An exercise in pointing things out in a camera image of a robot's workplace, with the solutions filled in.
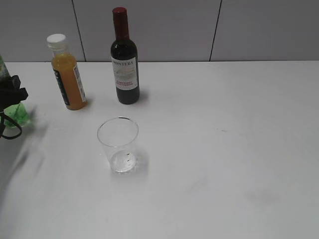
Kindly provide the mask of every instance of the orange juice bottle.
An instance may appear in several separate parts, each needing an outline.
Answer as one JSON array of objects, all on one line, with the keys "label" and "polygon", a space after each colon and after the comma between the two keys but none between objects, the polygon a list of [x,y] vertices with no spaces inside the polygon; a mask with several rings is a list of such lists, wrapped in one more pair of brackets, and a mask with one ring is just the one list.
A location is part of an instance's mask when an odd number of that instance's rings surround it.
[{"label": "orange juice bottle", "polygon": [[87,102],[76,60],[68,51],[65,35],[50,35],[47,43],[53,53],[52,68],[66,107],[74,111],[83,108]]}]

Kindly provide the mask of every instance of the glass base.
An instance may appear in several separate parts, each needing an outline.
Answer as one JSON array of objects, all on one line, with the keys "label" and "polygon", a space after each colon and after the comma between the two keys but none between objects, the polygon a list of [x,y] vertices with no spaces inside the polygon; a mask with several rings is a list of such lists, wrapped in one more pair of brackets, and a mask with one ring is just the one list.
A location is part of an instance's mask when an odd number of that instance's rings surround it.
[{"label": "glass base", "polygon": [[110,159],[111,168],[120,173],[130,171],[136,164],[136,157],[129,151],[118,151]]}]

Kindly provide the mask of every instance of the white bottle cap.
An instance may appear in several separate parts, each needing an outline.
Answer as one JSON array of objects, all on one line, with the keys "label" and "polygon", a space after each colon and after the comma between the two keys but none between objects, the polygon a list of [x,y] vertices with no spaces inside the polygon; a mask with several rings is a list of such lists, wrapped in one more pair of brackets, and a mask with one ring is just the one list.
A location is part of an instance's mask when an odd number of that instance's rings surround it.
[{"label": "white bottle cap", "polygon": [[48,47],[52,50],[63,50],[67,47],[66,36],[63,34],[53,34],[46,39]]}]

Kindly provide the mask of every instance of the green bottle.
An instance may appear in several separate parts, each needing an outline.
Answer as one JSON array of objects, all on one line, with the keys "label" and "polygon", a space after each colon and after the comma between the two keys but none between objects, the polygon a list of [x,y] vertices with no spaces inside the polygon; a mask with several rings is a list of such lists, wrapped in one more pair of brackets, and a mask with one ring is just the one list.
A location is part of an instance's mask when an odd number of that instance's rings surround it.
[{"label": "green bottle", "polygon": [[[0,55],[0,81],[6,81],[10,79],[10,74],[4,64],[4,61]],[[9,116],[11,119],[16,121],[20,126],[24,126],[29,122],[29,115],[27,111],[25,110],[24,105],[20,102],[17,105],[9,106],[4,110],[4,113]],[[12,123],[5,120],[4,121],[5,126],[8,127],[15,127]]]}]

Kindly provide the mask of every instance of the empty glass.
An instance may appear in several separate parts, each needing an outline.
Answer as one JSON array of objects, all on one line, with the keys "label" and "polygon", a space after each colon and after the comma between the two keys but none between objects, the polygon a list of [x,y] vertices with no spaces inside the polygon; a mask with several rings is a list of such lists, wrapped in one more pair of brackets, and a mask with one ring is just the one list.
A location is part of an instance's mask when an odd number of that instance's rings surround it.
[{"label": "empty glass", "polygon": [[138,133],[138,125],[126,117],[109,119],[99,127],[98,140],[114,171],[127,172],[135,166]]}]

